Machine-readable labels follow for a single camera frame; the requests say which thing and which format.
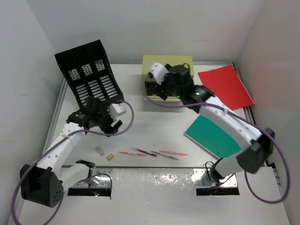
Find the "grey green pen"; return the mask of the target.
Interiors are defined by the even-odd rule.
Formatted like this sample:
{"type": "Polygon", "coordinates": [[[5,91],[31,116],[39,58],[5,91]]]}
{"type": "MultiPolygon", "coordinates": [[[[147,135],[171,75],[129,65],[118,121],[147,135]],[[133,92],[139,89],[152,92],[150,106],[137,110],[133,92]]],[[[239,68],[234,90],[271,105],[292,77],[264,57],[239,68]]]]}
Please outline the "grey green pen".
{"type": "Polygon", "coordinates": [[[172,156],[170,156],[170,155],[167,155],[167,154],[164,154],[164,153],[161,153],[161,152],[157,152],[157,151],[153,151],[153,150],[152,150],[151,153],[156,154],[156,155],[159,155],[159,156],[162,156],[162,157],[165,157],[165,158],[169,158],[169,159],[172,159],[172,160],[179,161],[178,158],[172,157],[172,156]]]}

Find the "tan eraser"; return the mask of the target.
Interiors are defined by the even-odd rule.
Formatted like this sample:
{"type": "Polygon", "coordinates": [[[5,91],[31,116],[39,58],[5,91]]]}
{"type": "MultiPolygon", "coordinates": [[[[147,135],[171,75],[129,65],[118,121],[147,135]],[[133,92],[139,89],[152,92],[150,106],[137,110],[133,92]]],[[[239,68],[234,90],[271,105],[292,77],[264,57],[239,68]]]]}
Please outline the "tan eraser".
{"type": "Polygon", "coordinates": [[[110,160],[112,160],[114,158],[114,155],[111,153],[111,154],[109,154],[107,157],[106,157],[106,159],[108,160],[108,161],[110,161],[110,160]]]}

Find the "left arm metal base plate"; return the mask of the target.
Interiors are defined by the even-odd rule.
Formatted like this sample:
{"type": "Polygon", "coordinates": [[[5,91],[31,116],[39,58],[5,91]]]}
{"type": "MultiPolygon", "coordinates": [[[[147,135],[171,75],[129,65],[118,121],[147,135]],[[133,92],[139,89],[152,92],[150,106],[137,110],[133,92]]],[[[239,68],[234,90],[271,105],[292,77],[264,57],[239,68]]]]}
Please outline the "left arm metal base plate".
{"type": "Polygon", "coordinates": [[[91,177],[75,183],[72,188],[111,188],[112,175],[113,170],[111,168],[104,168],[103,170],[97,168],[92,172],[91,177]]]}

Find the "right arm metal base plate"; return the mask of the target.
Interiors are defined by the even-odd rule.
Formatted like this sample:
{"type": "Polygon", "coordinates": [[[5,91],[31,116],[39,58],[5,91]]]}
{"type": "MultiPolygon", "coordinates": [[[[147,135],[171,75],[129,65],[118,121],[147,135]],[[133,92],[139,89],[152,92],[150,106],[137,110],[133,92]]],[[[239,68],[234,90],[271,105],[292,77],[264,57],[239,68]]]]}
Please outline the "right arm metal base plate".
{"type": "Polygon", "coordinates": [[[226,176],[224,179],[219,180],[219,183],[216,183],[214,179],[209,178],[208,172],[205,168],[196,168],[194,169],[194,181],[196,188],[213,188],[218,186],[219,188],[237,188],[238,182],[235,174],[226,176]]]}

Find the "orange red pen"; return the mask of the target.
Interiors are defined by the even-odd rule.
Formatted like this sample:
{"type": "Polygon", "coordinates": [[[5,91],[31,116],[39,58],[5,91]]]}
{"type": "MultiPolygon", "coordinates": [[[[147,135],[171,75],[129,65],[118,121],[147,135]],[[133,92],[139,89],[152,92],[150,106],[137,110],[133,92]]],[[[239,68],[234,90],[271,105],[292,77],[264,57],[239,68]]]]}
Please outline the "orange red pen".
{"type": "Polygon", "coordinates": [[[168,151],[168,150],[160,150],[159,152],[165,153],[165,154],[173,154],[173,155],[188,156],[188,154],[187,154],[187,153],[184,153],[184,152],[176,152],[176,151],[168,151]]]}

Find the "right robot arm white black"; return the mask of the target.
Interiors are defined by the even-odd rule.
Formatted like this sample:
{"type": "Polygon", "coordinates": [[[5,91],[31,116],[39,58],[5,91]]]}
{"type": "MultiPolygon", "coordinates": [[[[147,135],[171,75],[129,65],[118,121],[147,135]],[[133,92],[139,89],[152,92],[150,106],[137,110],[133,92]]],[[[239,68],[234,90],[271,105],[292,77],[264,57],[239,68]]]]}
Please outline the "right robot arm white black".
{"type": "Polygon", "coordinates": [[[212,165],[207,176],[213,182],[219,183],[226,176],[241,171],[255,174],[272,154],[270,138],[275,136],[274,131],[269,128],[259,130],[238,119],[213,91],[194,84],[188,64],[171,66],[153,62],[147,76],[155,80],[150,89],[157,96],[163,100],[176,96],[183,106],[198,113],[212,126],[213,131],[210,137],[204,138],[205,143],[216,144],[216,138],[220,136],[223,146],[238,147],[236,153],[220,157],[212,165]]]}

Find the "white eraser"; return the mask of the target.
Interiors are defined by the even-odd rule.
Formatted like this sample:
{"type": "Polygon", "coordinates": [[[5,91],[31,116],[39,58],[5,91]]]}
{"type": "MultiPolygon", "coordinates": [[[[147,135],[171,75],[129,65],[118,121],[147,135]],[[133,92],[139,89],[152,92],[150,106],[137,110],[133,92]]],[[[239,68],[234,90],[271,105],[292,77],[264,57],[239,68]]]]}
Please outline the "white eraser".
{"type": "Polygon", "coordinates": [[[103,156],[105,154],[104,151],[100,147],[96,147],[95,150],[101,156],[103,156]]]}

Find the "dark red clear pen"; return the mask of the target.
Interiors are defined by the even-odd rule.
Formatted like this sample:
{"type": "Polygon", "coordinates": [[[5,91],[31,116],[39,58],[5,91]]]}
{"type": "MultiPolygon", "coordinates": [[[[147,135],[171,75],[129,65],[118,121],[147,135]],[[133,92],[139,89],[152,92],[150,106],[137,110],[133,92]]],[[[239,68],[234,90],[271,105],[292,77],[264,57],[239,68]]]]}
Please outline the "dark red clear pen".
{"type": "Polygon", "coordinates": [[[153,157],[157,157],[157,154],[154,154],[154,153],[151,153],[151,152],[139,149],[139,148],[132,147],[131,149],[136,150],[136,151],[141,152],[141,153],[144,153],[144,154],[147,154],[147,155],[150,155],[150,156],[153,156],[153,157]]]}

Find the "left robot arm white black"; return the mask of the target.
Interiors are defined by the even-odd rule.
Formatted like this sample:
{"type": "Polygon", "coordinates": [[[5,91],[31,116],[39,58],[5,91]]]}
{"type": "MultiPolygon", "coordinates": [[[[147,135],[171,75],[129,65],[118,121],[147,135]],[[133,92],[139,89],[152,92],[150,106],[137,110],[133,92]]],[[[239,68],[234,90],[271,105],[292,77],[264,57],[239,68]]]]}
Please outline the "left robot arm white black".
{"type": "Polygon", "coordinates": [[[122,122],[117,118],[126,113],[123,101],[101,101],[89,97],[85,105],[70,114],[60,135],[34,166],[24,165],[20,170],[21,195],[24,200],[53,208],[63,193],[75,183],[91,175],[94,163],[78,160],[64,172],[60,172],[65,160],[93,127],[99,127],[105,136],[118,132],[122,122]]]}

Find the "green metal drawer toolbox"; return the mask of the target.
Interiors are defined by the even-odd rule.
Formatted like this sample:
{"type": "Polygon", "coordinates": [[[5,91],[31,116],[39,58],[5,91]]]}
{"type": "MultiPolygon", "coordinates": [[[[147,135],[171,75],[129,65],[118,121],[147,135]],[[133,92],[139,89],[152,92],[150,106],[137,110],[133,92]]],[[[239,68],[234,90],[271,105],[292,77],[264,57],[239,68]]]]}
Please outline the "green metal drawer toolbox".
{"type": "Polygon", "coordinates": [[[147,96],[159,102],[164,102],[159,96],[154,94],[153,91],[150,90],[152,83],[154,83],[154,79],[148,78],[145,80],[146,75],[148,74],[148,69],[152,65],[153,62],[157,62],[165,66],[169,64],[170,66],[176,66],[180,64],[185,64],[186,68],[190,69],[190,76],[194,78],[194,67],[193,67],[193,58],[192,56],[186,55],[143,55],[142,58],[142,81],[144,81],[144,88],[146,90],[147,96]]]}

